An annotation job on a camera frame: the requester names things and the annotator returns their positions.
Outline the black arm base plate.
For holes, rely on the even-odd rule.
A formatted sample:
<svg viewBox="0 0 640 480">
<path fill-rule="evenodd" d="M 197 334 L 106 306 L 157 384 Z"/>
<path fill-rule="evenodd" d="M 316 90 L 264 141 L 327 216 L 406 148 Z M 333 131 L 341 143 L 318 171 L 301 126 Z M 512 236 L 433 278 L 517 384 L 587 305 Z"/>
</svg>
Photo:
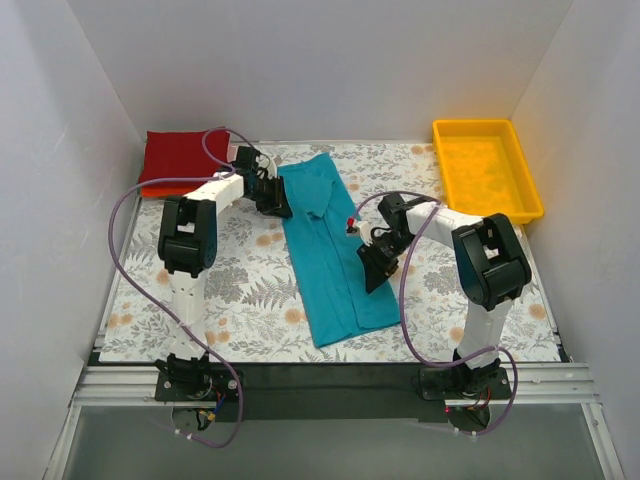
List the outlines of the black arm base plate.
<svg viewBox="0 0 640 480">
<path fill-rule="evenodd" d="M 466 366 L 427 368 L 383 363 L 241 363 L 237 372 L 207 359 L 169 356 L 154 363 L 154 398 L 213 421 L 416 419 L 445 423 L 469 408 L 480 424 L 489 403 L 510 399 L 512 382 L 499 364 L 470 373 Z"/>
</svg>

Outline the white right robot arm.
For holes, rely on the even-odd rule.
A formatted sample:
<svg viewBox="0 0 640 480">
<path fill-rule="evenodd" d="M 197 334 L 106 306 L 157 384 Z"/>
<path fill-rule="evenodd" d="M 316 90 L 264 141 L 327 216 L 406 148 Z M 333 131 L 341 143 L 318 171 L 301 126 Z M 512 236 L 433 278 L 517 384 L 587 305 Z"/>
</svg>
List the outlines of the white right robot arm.
<svg viewBox="0 0 640 480">
<path fill-rule="evenodd" d="M 357 215 L 346 232 L 360 237 L 357 250 L 364 267 L 365 290 L 372 293 L 393 273 L 406 273 L 421 238 L 450 248 L 460 286 L 468 301 L 463 337 L 449 363 L 425 361 L 418 374 L 427 399 L 489 394 L 511 387 L 501 366 L 499 347 L 513 302 L 532 280 L 530 264 L 507 216 L 479 217 L 448 208 L 439 200 L 408 191 L 376 195 L 385 221 L 373 227 Z"/>
</svg>

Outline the teal t-shirt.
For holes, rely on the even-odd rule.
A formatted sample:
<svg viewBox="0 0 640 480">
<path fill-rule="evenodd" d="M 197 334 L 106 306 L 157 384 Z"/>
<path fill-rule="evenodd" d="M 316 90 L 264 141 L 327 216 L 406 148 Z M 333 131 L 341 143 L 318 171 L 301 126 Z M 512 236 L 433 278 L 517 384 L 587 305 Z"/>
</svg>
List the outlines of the teal t-shirt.
<svg viewBox="0 0 640 480">
<path fill-rule="evenodd" d="M 397 325 L 391 286 L 366 292 L 362 241 L 346 234 L 355 205 L 330 155 L 284 166 L 280 177 L 292 211 L 285 238 L 314 346 Z"/>
</svg>

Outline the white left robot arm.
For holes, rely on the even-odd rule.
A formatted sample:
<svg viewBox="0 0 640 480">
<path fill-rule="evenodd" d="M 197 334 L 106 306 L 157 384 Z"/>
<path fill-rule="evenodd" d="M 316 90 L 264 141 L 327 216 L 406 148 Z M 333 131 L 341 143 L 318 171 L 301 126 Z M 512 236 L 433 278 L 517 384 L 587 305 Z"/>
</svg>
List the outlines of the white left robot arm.
<svg viewBox="0 0 640 480">
<path fill-rule="evenodd" d="M 179 333 L 168 357 L 157 361 L 156 367 L 166 376 L 168 386 L 193 400 L 211 400 L 224 392 L 216 385 L 203 347 L 204 290 L 217 256 L 219 214 L 247 198 L 263 215 L 292 216 L 276 162 L 252 147 L 232 151 L 233 174 L 216 174 L 192 192 L 168 197 L 163 206 L 158 254 L 169 274 L 170 309 L 179 319 Z"/>
</svg>

